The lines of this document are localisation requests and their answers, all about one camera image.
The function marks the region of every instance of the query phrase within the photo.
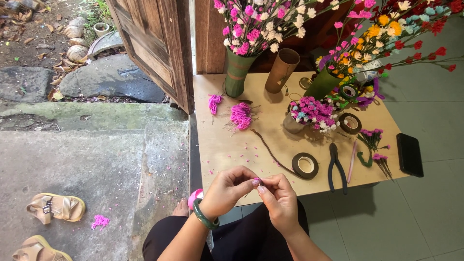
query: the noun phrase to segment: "woman's right hand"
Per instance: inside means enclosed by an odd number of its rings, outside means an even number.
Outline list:
[[[284,236],[297,232],[298,206],[296,193],[284,174],[272,175],[261,179],[265,186],[258,187],[258,194],[269,210],[274,227]]]

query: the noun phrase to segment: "black phone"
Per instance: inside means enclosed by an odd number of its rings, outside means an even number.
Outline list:
[[[423,177],[419,141],[414,137],[399,133],[396,135],[396,142],[398,143],[400,170],[409,175]]]

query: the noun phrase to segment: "jade bangle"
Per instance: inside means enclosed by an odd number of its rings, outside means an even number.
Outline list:
[[[200,210],[200,202],[201,198],[197,198],[193,201],[193,211],[195,212],[195,216],[205,225],[208,229],[216,229],[219,227],[219,218],[216,218],[214,222],[209,221],[205,215]]]

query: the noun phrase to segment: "pliers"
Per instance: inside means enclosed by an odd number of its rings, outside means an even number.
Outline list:
[[[342,186],[343,186],[343,194],[348,194],[348,184],[347,178],[345,177],[345,171],[343,170],[340,161],[338,160],[338,149],[335,143],[331,143],[329,146],[330,149],[330,163],[329,163],[329,187],[332,193],[335,192],[334,182],[332,181],[332,169],[334,168],[334,164],[337,166],[338,171],[340,172],[340,176],[342,177]]]

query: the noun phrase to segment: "dirt ground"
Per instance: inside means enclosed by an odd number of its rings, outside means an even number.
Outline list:
[[[52,26],[59,24],[66,27],[68,21],[78,16],[76,11],[79,10],[82,0],[48,0],[43,2],[50,7],[50,11],[44,13],[34,12],[32,21],[24,24],[26,30],[19,37],[19,41],[0,39],[0,68],[6,66],[39,66],[52,69],[53,65],[59,63],[62,57],[60,53],[67,52],[69,48],[68,39],[62,33],[51,33],[46,24]],[[62,16],[61,20],[57,20],[58,15]],[[11,19],[5,20],[6,26],[14,26]],[[34,40],[24,44],[24,41],[28,38],[34,38]],[[38,44],[48,44],[54,46],[55,49],[36,49]],[[47,55],[43,59],[38,59],[37,56],[44,52]]]

